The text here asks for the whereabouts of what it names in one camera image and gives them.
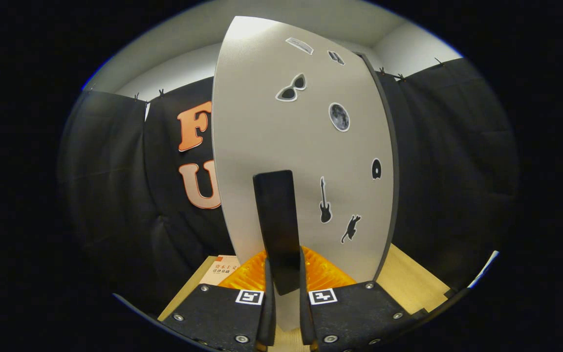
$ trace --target bolt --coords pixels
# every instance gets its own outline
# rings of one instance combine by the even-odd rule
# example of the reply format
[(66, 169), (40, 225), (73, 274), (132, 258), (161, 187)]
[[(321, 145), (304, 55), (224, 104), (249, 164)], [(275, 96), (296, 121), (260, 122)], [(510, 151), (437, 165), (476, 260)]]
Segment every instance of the bolt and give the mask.
[(238, 341), (240, 343), (248, 343), (249, 338), (244, 336), (244, 335), (236, 335), (236, 341)]
[(338, 341), (338, 337), (336, 335), (329, 335), (326, 336), (323, 341), (327, 342), (327, 343), (332, 343), (332, 342), (336, 342)]

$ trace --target wooden table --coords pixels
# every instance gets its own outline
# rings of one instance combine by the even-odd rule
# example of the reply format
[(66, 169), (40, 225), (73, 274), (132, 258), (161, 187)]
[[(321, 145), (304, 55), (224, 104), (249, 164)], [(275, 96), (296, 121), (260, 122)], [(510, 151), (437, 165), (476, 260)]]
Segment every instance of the wooden table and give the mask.
[[(186, 299), (216, 258), (209, 256), (199, 266), (199, 269), (160, 314), (159, 321), (166, 319)], [(449, 286), (393, 244), (390, 245), (377, 283), (409, 314), (414, 314), (423, 308), (431, 312), (447, 300), (444, 294), (449, 290)], [(275, 345), (269, 347), (268, 350), (269, 352), (309, 352), (310, 346), (303, 345), (299, 328), (284, 331), (278, 326), (275, 330)]]

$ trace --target ceiling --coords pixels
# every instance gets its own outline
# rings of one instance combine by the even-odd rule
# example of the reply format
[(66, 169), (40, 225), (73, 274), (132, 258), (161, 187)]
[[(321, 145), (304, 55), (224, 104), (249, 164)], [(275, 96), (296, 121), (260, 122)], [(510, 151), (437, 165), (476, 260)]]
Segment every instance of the ceiling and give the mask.
[(159, 64), (223, 41), (235, 16), (268, 18), (320, 36), (373, 47), (405, 20), (361, 0), (213, 0), (184, 11), (124, 47), (87, 83), (115, 92)]

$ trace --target white wall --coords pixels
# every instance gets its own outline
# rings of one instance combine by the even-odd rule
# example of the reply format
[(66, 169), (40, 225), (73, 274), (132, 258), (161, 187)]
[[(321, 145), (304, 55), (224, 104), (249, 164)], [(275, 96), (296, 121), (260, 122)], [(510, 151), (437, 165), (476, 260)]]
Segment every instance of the white wall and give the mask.
[[(366, 54), (375, 70), (384, 66), (377, 53), (369, 47), (342, 40), (332, 41), (351, 51)], [(134, 78), (115, 94), (134, 97), (139, 93), (138, 99), (148, 102), (159, 96), (159, 89), (164, 89), (164, 92), (168, 93), (173, 89), (213, 76), (220, 50), (221, 43), (217, 43), (181, 54)]]
[(406, 22), (382, 38), (374, 47), (384, 71), (409, 76), (462, 55), (425, 29)]
[(379, 71), (379, 67), (384, 66), (384, 64), (382, 63), (382, 59), (378, 56), (377, 53), (375, 53), (375, 50), (371, 49), (370, 47), (362, 46), (355, 43), (345, 42), (344, 40), (331, 39), (331, 38), (329, 38), (329, 40), (335, 42), (336, 44), (342, 45), (355, 53), (366, 54), (366, 56), (368, 57), (368, 61), (370, 62), (371, 66), (373, 66), (373, 69), (375, 69), (375, 71)]

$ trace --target black curtain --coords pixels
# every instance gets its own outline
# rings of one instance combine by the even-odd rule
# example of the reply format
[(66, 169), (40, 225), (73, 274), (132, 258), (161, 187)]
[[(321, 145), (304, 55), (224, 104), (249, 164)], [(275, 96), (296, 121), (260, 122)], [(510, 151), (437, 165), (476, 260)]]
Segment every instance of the black curtain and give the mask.
[[(203, 132), (196, 130), (203, 142), (184, 152), (178, 149), (182, 137), (181, 122), (177, 119), (181, 112), (211, 102), (212, 84), (213, 77), (205, 78), (151, 100), (145, 122), (145, 168), (149, 190), (158, 206), (170, 246), (184, 258), (181, 265), (185, 265), (190, 272), (199, 268), (207, 256), (235, 253), (221, 207), (201, 209), (190, 203), (178, 171), (181, 165), (198, 165), (196, 177), (199, 191), (204, 197), (212, 195), (210, 176), (203, 169), (203, 163), (213, 160), (212, 116), (205, 113), (207, 129)], [(177, 270), (176, 264), (172, 263), (165, 269)]]
[(399, 153), (392, 242), (460, 290), (500, 250), (513, 221), (518, 160), (507, 116), (463, 58), (404, 80), (377, 74)]
[(69, 225), (112, 291), (159, 314), (192, 273), (170, 245), (147, 187), (145, 107), (82, 93), (65, 125), (57, 175)]

